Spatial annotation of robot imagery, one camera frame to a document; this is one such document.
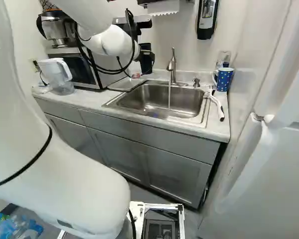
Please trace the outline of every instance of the sink basin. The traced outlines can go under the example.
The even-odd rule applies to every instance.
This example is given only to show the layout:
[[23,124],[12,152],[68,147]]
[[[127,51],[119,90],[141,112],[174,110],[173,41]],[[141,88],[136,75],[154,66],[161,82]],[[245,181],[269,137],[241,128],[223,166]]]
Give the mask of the sink basin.
[[168,89],[169,85],[166,82],[149,80],[131,92],[120,94],[103,107],[171,121],[204,121],[202,127],[207,125],[210,101],[204,98],[202,88],[171,86],[170,107]]
[[199,114],[204,99],[202,90],[171,86],[168,108],[168,85],[144,84],[118,100],[117,105],[159,118],[193,118]]

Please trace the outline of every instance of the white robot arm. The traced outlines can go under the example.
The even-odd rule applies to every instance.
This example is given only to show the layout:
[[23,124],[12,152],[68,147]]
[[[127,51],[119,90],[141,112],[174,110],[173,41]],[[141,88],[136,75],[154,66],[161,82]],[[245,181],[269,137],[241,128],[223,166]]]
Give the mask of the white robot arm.
[[[91,35],[111,31],[112,16],[106,0],[54,3]],[[19,86],[12,30],[3,0],[0,0],[0,198],[35,211],[71,234],[91,239],[115,239],[130,204],[129,186],[121,175],[70,148],[29,106]]]
[[[107,0],[52,0],[66,14],[78,23],[78,33],[83,44],[91,51],[110,56],[131,57],[131,37],[120,27],[113,25],[113,15]],[[140,53],[135,42],[136,59]]]

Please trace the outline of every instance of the soap dispenser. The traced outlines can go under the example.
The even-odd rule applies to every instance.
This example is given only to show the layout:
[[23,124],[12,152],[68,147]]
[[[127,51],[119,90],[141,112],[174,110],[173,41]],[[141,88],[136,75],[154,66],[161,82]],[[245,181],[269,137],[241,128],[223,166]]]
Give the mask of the soap dispenser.
[[197,38],[207,40],[212,37],[216,27],[219,0],[199,0],[197,18]]

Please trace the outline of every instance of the gray floor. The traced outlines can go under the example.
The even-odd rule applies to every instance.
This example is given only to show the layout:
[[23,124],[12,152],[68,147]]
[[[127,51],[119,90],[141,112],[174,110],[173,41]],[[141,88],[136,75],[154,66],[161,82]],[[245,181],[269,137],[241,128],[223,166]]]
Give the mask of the gray floor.
[[[132,201],[140,201],[145,203],[175,203],[173,201],[168,201],[152,192],[144,190],[134,184],[130,184],[131,189],[131,197]],[[60,230],[55,228],[54,226],[45,223],[42,221],[34,212],[24,209],[18,208],[14,214],[17,215],[26,215],[31,219],[35,219],[40,225],[44,227],[44,232],[40,236],[40,239],[56,239],[59,235]],[[195,239],[196,237],[196,230],[198,224],[200,223],[200,214],[198,211],[192,211],[185,209],[185,237],[186,239]],[[72,236],[67,234],[65,239],[77,239],[78,237]]]

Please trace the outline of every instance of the white refrigerator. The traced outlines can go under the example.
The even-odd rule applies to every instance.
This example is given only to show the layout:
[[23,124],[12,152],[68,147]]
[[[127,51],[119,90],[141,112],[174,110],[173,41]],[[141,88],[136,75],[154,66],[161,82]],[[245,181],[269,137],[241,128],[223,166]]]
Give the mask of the white refrigerator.
[[299,0],[249,0],[203,239],[299,239]]

